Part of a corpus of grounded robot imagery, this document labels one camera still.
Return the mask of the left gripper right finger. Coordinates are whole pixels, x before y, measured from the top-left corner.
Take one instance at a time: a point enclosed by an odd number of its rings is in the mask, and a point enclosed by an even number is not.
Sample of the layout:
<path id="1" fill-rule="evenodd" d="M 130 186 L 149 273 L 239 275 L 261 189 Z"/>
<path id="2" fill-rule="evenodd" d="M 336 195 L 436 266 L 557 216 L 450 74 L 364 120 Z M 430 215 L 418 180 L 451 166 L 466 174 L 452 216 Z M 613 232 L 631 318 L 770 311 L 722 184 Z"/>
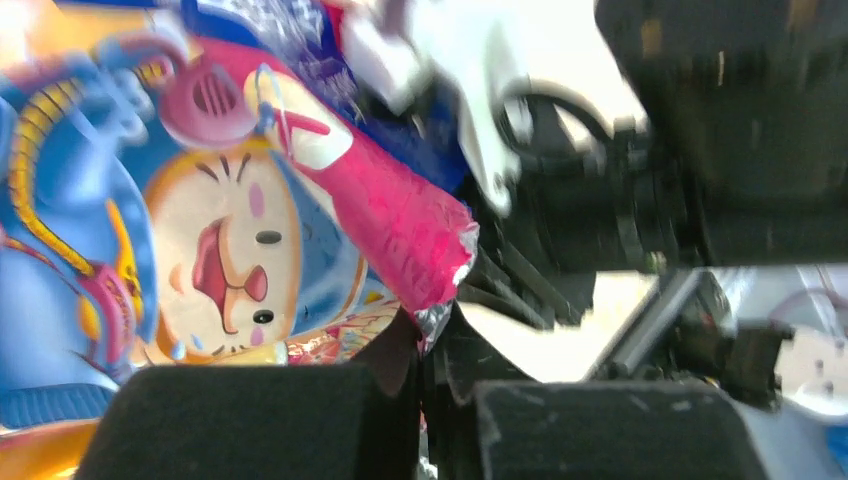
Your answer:
<path id="1" fill-rule="evenodd" d="M 526 379 L 465 323 L 424 360 L 430 454 L 443 479 L 763 479 L 718 390 Z"/>

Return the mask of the pink pet food bag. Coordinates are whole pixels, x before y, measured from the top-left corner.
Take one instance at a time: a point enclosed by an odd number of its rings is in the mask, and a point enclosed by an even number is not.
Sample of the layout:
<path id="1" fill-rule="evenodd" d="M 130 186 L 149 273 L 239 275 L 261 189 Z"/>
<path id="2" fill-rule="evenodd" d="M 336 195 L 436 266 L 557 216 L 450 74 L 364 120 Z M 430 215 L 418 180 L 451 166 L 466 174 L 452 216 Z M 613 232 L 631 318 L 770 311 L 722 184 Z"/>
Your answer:
<path id="1" fill-rule="evenodd" d="M 315 1 L 1 5 L 1 475 L 76 473 L 169 366 L 423 350 L 473 257 L 408 126 L 363 117 Z"/>

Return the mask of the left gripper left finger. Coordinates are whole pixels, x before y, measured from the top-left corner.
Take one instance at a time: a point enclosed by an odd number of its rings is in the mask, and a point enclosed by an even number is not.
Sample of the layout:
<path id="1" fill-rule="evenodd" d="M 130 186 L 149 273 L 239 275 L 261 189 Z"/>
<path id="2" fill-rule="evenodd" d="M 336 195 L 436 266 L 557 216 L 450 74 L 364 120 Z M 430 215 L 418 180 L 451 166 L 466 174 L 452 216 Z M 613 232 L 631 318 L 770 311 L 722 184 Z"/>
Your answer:
<path id="1" fill-rule="evenodd" d="M 411 479 L 419 333 L 405 312 L 350 361 L 169 366 L 114 397 L 80 479 Z"/>

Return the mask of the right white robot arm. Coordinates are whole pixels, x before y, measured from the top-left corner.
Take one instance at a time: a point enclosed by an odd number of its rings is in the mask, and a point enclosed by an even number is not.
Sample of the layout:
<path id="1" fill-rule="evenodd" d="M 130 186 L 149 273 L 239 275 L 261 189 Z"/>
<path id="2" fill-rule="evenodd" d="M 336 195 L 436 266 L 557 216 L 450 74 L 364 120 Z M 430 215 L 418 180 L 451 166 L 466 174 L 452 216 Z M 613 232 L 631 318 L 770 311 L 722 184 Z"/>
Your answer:
<path id="1" fill-rule="evenodd" d="M 513 14 L 388 1 L 346 14 L 367 101 L 441 83 L 481 224 L 462 287 L 481 331 L 521 320 L 544 383 L 696 381 L 847 418 L 847 5 L 597 1 L 600 55 L 640 118 L 520 66 Z"/>

